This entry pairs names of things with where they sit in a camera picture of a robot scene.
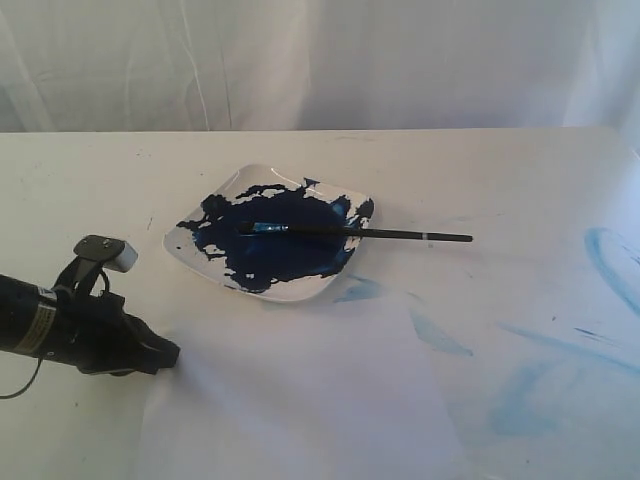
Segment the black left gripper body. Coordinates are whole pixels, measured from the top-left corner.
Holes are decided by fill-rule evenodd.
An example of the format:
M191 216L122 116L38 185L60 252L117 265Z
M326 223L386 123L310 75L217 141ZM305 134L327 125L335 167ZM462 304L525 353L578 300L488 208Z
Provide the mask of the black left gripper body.
M56 315L47 335L47 359L81 373L127 375L150 372L143 345L147 325L124 311L115 294L73 297L57 287Z

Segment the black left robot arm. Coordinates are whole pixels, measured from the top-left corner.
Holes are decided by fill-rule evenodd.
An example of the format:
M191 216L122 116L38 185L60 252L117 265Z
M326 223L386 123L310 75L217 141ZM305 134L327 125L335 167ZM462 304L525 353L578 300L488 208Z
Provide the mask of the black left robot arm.
M1 277L1 350L70 365L88 375L155 375L180 348L124 311L110 292L76 295Z

